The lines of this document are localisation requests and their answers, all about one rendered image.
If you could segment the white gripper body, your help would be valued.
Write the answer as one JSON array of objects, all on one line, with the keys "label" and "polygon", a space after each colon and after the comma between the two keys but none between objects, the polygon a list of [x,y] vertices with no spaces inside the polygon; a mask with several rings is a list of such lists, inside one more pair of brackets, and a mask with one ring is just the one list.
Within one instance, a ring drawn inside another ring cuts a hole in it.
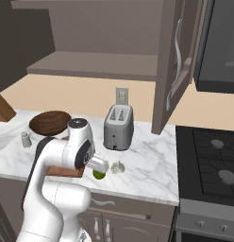
[{"label": "white gripper body", "polygon": [[109,170],[109,162],[104,157],[94,154],[89,161],[89,167],[95,171],[106,173]]}]

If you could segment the green lime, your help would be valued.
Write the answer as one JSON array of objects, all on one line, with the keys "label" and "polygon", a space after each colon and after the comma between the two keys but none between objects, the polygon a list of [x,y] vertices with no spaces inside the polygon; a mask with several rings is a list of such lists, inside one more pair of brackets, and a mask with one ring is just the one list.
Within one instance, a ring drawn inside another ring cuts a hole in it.
[{"label": "green lime", "polygon": [[93,176],[97,179],[97,180],[102,180],[106,177],[106,174],[105,173],[102,173],[102,172],[99,172],[99,171],[96,171],[94,170],[92,172]]}]

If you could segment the white garlic bulb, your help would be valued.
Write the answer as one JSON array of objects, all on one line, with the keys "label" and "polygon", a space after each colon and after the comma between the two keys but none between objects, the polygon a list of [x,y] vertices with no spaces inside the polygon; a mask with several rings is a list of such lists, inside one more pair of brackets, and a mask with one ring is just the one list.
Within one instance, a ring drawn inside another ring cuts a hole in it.
[{"label": "white garlic bulb", "polygon": [[125,165],[123,163],[121,163],[120,161],[118,161],[117,163],[112,164],[110,170],[113,174],[124,173]]}]

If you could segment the brown wooden cutting board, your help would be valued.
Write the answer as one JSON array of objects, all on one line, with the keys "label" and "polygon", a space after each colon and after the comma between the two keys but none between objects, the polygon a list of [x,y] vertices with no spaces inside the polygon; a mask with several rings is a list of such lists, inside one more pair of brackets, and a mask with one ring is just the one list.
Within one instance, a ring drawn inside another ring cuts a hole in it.
[{"label": "brown wooden cutting board", "polygon": [[80,149],[79,143],[52,139],[47,145],[47,176],[81,178],[84,166],[75,167],[75,157]]}]

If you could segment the brown wooden bowl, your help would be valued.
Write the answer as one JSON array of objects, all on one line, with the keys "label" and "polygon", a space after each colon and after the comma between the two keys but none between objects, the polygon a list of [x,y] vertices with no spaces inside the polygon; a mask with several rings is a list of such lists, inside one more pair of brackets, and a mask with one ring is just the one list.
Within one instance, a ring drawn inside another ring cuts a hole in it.
[{"label": "brown wooden bowl", "polygon": [[67,129],[71,115],[63,111],[42,112],[34,116],[29,127],[35,133],[42,136],[54,136]]}]

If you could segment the taupe base cabinet door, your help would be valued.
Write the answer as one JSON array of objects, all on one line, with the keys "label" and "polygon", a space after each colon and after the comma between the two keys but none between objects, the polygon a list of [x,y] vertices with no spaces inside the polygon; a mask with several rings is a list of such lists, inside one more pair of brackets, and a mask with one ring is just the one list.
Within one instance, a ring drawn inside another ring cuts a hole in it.
[{"label": "taupe base cabinet door", "polygon": [[[96,240],[94,234],[94,218],[98,218],[98,226],[99,226],[99,234],[100,240]],[[103,236],[103,226],[102,226],[102,217],[99,213],[95,212],[84,212],[78,215],[79,223],[81,224],[82,228],[88,233],[91,237],[92,242],[105,242]]]},{"label": "taupe base cabinet door", "polygon": [[119,216],[103,216],[106,242],[106,219],[110,222],[111,242],[169,242],[170,226]]}]

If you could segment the grey condiment shaker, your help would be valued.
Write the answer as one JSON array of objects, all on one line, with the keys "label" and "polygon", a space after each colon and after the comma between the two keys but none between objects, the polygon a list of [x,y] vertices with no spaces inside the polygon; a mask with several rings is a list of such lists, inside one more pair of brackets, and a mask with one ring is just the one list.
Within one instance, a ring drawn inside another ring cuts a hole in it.
[{"label": "grey condiment shaker", "polygon": [[23,147],[31,147],[32,143],[29,134],[26,131],[21,133]]}]

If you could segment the dark taupe cabinet door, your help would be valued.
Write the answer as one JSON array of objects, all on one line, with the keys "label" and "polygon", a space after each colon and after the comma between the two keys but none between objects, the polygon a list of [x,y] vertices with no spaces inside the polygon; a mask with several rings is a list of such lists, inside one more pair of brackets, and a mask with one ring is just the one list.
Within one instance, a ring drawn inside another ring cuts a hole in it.
[{"label": "dark taupe cabinet door", "polygon": [[0,0],[0,93],[55,51],[47,9],[14,9]]}]

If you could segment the silver toaster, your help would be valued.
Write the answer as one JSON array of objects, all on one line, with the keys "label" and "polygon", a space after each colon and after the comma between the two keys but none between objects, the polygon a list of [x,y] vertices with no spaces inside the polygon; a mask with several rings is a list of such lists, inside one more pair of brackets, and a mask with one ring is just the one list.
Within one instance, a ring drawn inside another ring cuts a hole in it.
[{"label": "silver toaster", "polygon": [[129,149],[134,133],[133,109],[128,105],[115,104],[109,109],[104,122],[104,142],[107,149]]}]

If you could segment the taupe drawer front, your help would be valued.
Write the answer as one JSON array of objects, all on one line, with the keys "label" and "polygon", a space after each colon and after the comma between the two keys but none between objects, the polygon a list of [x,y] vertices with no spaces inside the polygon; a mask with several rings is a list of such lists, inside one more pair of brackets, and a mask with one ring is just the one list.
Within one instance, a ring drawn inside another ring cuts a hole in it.
[{"label": "taupe drawer front", "polygon": [[140,220],[149,220],[151,218],[152,204],[150,202],[120,198],[116,196],[101,195],[92,193],[92,199],[99,201],[114,201],[115,205],[99,206],[91,202],[89,211],[106,213],[114,216],[125,216]]}]

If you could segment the white rounded basin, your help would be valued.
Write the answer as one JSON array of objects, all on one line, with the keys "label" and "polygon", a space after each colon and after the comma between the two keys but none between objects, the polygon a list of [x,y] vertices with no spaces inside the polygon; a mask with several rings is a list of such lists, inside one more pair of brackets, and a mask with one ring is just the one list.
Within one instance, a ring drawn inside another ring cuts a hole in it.
[{"label": "white rounded basin", "polygon": [[0,150],[10,143],[13,136],[13,126],[10,123],[0,122]]}]

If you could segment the brown wooden wedge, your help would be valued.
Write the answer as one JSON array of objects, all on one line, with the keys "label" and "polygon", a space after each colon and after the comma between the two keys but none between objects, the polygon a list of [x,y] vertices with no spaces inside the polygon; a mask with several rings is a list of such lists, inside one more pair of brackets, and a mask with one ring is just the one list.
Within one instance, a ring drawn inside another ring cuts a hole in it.
[{"label": "brown wooden wedge", "polygon": [[0,95],[0,122],[8,122],[16,115],[16,111]]}]

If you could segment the dark grey microwave oven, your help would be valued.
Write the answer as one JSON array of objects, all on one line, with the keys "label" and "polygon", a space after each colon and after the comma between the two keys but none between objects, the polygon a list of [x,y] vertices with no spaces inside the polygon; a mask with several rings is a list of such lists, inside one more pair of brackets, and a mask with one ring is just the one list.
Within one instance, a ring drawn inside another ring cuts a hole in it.
[{"label": "dark grey microwave oven", "polygon": [[208,0],[193,78],[199,92],[234,94],[234,0]]}]

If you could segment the grey wall outlet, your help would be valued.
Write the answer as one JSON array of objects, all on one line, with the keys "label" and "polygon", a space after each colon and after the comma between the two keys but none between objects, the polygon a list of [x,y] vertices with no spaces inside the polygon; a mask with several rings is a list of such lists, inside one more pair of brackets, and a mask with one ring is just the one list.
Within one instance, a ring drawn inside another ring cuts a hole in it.
[{"label": "grey wall outlet", "polygon": [[116,88],[116,104],[127,105],[128,104],[128,89],[127,88]]}]

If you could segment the taupe wall cabinet with shelf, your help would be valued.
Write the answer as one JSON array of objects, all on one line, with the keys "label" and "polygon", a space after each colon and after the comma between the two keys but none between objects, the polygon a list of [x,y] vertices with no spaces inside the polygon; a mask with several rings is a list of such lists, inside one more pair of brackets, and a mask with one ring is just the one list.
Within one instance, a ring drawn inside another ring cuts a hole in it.
[{"label": "taupe wall cabinet with shelf", "polygon": [[30,74],[153,81],[163,0],[13,0],[30,13],[26,25],[46,28],[43,52],[30,55]]}]

